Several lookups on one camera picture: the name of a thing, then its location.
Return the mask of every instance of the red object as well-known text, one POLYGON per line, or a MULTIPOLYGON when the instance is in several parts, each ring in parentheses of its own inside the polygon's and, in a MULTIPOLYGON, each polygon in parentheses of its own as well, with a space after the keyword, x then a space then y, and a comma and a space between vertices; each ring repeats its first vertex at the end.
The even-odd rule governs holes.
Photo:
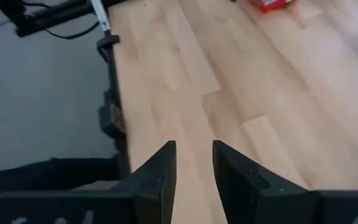
POLYGON ((273 9, 284 7, 286 4, 295 2, 296 0, 252 0, 262 12, 268 12, 273 9))

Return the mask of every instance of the black cable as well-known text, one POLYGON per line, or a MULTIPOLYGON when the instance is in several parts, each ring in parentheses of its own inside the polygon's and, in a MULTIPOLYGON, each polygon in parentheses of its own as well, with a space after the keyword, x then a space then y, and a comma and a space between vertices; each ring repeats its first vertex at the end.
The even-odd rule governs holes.
MULTIPOLYGON (((29 2, 25 2, 25 1, 23 1, 22 3, 23 3, 24 6, 44 7, 46 9, 49 9, 49 10, 52 11, 52 7, 50 7, 50 6, 48 6, 47 4, 44 4, 44 3, 29 3, 29 2)), ((82 37, 82 36, 84 36, 86 34, 89 34, 92 30, 97 28, 98 25, 99 25, 99 21, 96 22, 95 24, 93 24, 88 29, 82 31, 82 32, 79 32, 79 33, 73 34, 73 35, 68 35, 68 36, 62 36, 62 35, 54 34, 53 32, 50 32, 48 29, 44 29, 44 31, 48 32, 50 35, 52 35, 54 37, 58 37, 58 38, 65 39, 65 40, 73 40, 75 38, 79 38, 79 37, 82 37)))

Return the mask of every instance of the wood grain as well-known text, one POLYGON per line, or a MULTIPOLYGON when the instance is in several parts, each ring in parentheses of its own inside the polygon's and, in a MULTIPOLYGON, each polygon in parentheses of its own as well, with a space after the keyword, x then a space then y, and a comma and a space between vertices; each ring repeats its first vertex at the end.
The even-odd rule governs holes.
POLYGON ((132 170, 177 141, 173 223, 226 223, 212 140, 309 189, 358 189, 358 1, 109 9, 132 170))

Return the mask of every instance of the gray floor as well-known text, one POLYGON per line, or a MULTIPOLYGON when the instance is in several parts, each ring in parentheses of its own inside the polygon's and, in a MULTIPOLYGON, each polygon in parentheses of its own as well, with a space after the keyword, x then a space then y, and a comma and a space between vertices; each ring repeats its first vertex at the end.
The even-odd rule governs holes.
MULTIPOLYGON (((88 15, 52 30, 73 34, 95 21, 88 15)), ((51 157, 114 154, 97 120, 108 87, 96 51, 102 34, 97 28, 75 40, 46 32, 20 39, 12 24, 0 27, 0 170, 51 157)))

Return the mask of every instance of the black wire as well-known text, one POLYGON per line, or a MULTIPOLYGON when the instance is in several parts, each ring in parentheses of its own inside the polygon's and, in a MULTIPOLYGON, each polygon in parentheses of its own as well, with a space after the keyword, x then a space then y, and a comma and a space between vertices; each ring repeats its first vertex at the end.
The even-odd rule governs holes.
MULTIPOLYGON (((44 4, 44 3, 29 3, 29 2, 25 2, 25 1, 23 1, 22 3, 23 3, 24 6, 44 7, 46 9, 49 9, 49 10, 52 11, 52 7, 50 7, 50 6, 48 6, 47 4, 44 4)), ((79 32, 79 33, 73 34, 73 35, 68 35, 68 36, 62 36, 62 35, 54 34, 53 32, 50 32, 48 29, 44 29, 44 31, 48 32, 50 35, 52 35, 54 37, 58 37, 58 38, 65 39, 65 40, 73 40, 75 38, 79 38, 79 37, 82 37, 82 36, 84 36, 86 34, 89 34, 92 30, 97 28, 98 25, 99 25, 99 21, 95 22, 95 24, 93 24, 91 27, 89 27, 88 29, 86 29, 86 30, 84 30, 82 32, 79 32)))

